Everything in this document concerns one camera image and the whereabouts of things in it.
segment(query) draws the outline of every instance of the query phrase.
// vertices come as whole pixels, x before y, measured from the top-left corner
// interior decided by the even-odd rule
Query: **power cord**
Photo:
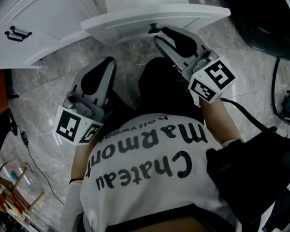
[[[18,126],[19,130],[20,130],[20,136],[21,136],[21,139],[23,140],[23,143],[24,145],[27,147],[28,149],[28,153],[29,153],[29,156],[31,158],[31,160],[33,161],[35,167],[41,172],[41,174],[44,176],[44,178],[47,180],[48,182],[48,185],[53,193],[53,195],[59,200],[60,203],[62,203],[64,205],[64,203],[60,200],[60,198],[58,198],[58,196],[55,194],[54,190],[52,189],[52,186],[50,185],[49,183],[49,180],[48,178],[45,176],[45,174],[42,172],[41,169],[39,169],[39,167],[37,166],[37,164],[35,163],[34,159],[32,158],[31,154],[30,154],[30,150],[29,150],[29,147],[28,147],[28,144],[29,144],[29,141],[28,141],[28,138],[26,136],[26,133],[24,131],[21,131],[20,127]]]

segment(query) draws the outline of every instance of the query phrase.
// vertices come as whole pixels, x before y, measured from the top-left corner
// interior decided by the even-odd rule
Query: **white cabinet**
[[[102,14],[82,22],[82,28],[105,45],[148,37],[157,28],[199,29],[230,15],[226,8],[200,4],[161,4]]]
[[[18,0],[0,19],[0,68],[30,68],[51,52],[88,37],[80,24],[98,14],[94,0]],[[11,26],[32,35],[22,42],[8,39],[4,33],[11,32]]]

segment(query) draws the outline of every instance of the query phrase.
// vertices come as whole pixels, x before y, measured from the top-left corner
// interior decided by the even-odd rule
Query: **marble floor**
[[[206,0],[209,5],[224,6],[222,0]],[[278,127],[278,133],[290,136],[290,127],[274,116],[271,108],[271,80],[275,58],[249,48],[238,34],[230,18],[224,18],[205,28],[196,30],[209,48],[223,55],[237,74],[235,84],[224,93],[242,104],[257,120],[266,126]],[[137,107],[140,98],[137,81],[145,65],[160,56],[152,39],[135,40],[111,47],[87,38],[60,49],[43,59],[40,69],[13,70],[14,88],[19,98],[10,101],[10,108],[21,130],[29,139],[31,155],[48,177],[56,195],[64,202],[75,148],[58,139],[54,133],[57,106],[63,103],[71,89],[76,73],[92,61],[112,56],[117,60],[114,89],[122,100]],[[290,62],[281,61],[276,81],[276,104],[290,89]],[[244,140],[259,133],[236,108],[226,104]],[[2,174],[21,173],[25,166],[31,170],[20,190],[29,202],[42,191],[44,199],[33,213],[43,231],[59,231],[59,218],[63,205],[54,197],[45,178],[33,165],[20,136],[8,134],[0,152],[0,166],[10,161]]]

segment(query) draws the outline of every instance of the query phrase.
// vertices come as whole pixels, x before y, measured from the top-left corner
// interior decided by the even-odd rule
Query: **black handle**
[[[22,33],[15,32],[15,26],[11,26],[10,30],[12,30],[12,33],[14,35],[22,37],[23,39],[28,38],[32,34],[32,32],[29,32],[28,34],[22,34]]]
[[[18,39],[18,38],[10,37],[10,32],[9,32],[9,31],[6,31],[4,34],[5,34],[6,37],[7,37],[9,40],[11,40],[11,41],[22,42],[22,41],[24,40],[24,38],[22,38],[22,39]]]

